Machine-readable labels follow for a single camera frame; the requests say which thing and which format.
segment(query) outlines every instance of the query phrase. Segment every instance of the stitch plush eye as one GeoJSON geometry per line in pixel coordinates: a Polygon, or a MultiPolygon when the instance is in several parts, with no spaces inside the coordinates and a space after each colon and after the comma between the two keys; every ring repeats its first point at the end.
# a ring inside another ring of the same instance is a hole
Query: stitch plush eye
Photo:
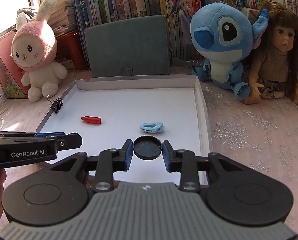
{"type": "Polygon", "coordinates": [[[224,46],[236,44],[242,39],[238,23],[228,16],[219,19],[218,30],[219,42],[224,46]]]}

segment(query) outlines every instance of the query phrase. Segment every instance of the doll's brown top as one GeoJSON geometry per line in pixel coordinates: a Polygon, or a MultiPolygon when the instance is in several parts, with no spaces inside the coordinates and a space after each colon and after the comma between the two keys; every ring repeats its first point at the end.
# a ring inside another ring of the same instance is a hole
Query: doll's brown top
{"type": "Polygon", "coordinates": [[[255,57],[260,57],[259,77],[275,82],[286,82],[288,77],[288,52],[282,52],[270,44],[268,50],[255,50],[255,57]]]}

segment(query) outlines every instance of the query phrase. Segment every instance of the orange basket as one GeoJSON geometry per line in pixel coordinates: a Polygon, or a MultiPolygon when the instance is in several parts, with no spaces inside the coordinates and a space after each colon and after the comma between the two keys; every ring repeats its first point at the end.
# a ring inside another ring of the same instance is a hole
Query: orange basket
{"type": "Polygon", "coordinates": [[[61,63],[68,72],[87,70],[78,30],[60,36],[57,38],[57,43],[56,62],[61,63]]]}

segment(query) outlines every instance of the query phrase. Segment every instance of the light blue hair clip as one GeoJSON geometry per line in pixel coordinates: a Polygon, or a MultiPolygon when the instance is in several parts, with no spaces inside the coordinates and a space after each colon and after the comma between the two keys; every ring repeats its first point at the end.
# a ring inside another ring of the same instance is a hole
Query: light blue hair clip
{"type": "Polygon", "coordinates": [[[140,129],[145,132],[157,133],[164,131],[165,127],[162,122],[149,122],[140,125],[140,129]]]}

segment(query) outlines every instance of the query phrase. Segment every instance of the silver bolt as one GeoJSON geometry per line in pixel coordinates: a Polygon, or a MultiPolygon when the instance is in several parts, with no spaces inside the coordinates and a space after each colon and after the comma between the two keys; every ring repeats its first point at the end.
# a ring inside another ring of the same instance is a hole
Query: silver bolt
{"type": "Polygon", "coordinates": [[[110,188],[110,184],[107,182],[99,182],[95,188],[97,190],[108,190],[110,188]]]}
{"type": "Polygon", "coordinates": [[[185,190],[195,190],[197,188],[197,185],[194,182],[186,182],[184,184],[185,190]]]}

